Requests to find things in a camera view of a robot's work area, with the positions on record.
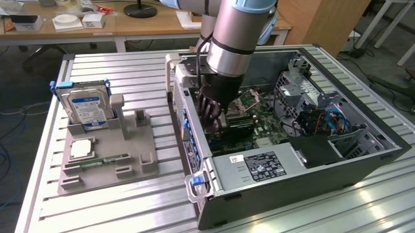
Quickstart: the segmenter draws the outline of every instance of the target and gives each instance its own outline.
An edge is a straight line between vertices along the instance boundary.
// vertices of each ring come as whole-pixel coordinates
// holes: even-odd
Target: white box
[[[358,43],[359,38],[361,38],[361,34],[357,33],[355,31],[351,31],[349,35],[349,39],[343,45],[341,52],[351,52],[354,49],[354,43],[355,44]]]
[[[11,16],[18,31],[39,31],[44,21],[40,16]]]
[[[52,21],[58,33],[84,29],[78,16],[59,15],[54,18]]]
[[[106,24],[102,14],[86,15],[83,18],[84,28],[103,28]]]

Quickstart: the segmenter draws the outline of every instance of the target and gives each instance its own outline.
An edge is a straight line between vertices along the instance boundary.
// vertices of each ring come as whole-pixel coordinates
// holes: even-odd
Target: aluminum profile table
[[[414,124],[325,50],[314,46],[305,48],[405,140],[415,145]],[[16,232],[199,232],[194,206],[187,200],[166,99],[164,56],[180,51],[186,50],[76,55],[63,61],[58,81],[108,78],[112,93],[124,95],[126,114],[138,108],[147,109],[160,174],[140,182],[60,197],[58,180],[67,114],[54,97]],[[318,74],[313,79],[325,91],[333,88]],[[355,186],[203,232],[407,232],[415,229],[414,197],[415,149],[411,149]]]

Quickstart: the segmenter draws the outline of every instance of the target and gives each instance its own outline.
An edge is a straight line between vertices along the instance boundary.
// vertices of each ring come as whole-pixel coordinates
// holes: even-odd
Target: power supply label
[[[287,175],[274,151],[244,157],[244,160],[256,182]]]

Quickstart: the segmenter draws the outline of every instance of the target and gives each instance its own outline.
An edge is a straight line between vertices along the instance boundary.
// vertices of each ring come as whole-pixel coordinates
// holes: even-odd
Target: wooden cabinet
[[[279,0],[278,11],[293,30],[286,45],[319,44],[338,55],[370,0]]]

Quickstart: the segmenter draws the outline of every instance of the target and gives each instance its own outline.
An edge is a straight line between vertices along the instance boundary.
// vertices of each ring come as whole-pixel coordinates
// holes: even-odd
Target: white table frame
[[[387,39],[389,35],[391,34],[394,28],[397,27],[398,23],[401,22],[402,18],[405,17],[406,13],[409,12],[411,6],[415,3],[415,0],[386,0],[374,20],[370,23],[369,28],[366,29],[358,44],[357,44],[357,48],[361,48],[362,45],[366,42],[366,39],[369,38],[369,35],[371,34],[377,24],[379,23],[379,20],[382,18],[382,16],[385,15],[386,11],[389,10],[389,8],[391,7],[393,3],[406,3],[407,5],[405,6],[405,8],[402,9],[402,11],[399,12],[399,14],[397,15],[393,23],[390,24],[389,28],[386,29],[386,31],[383,32],[377,44],[375,44],[375,48],[379,48],[385,42],[385,40]],[[409,60],[409,58],[411,57],[411,55],[415,52],[415,44],[413,45],[413,47],[410,48],[409,52],[405,54],[405,56],[402,57],[402,59],[399,60],[399,62],[397,63],[399,66],[403,66],[403,64],[406,63],[406,61]]]
[[[276,35],[274,45],[283,45],[289,29],[278,30],[271,33]],[[74,38],[50,38],[50,39],[0,39],[2,46],[18,45],[48,45],[48,44],[70,44],[86,42],[114,41],[116,52],[126,52],[126,41],[128,40],[158,40],[158,39],[180,39],[199,38],[199,33],[178,33],[178,34],[155,34],[155,35],[108,35],[96,37],[74,37]]]

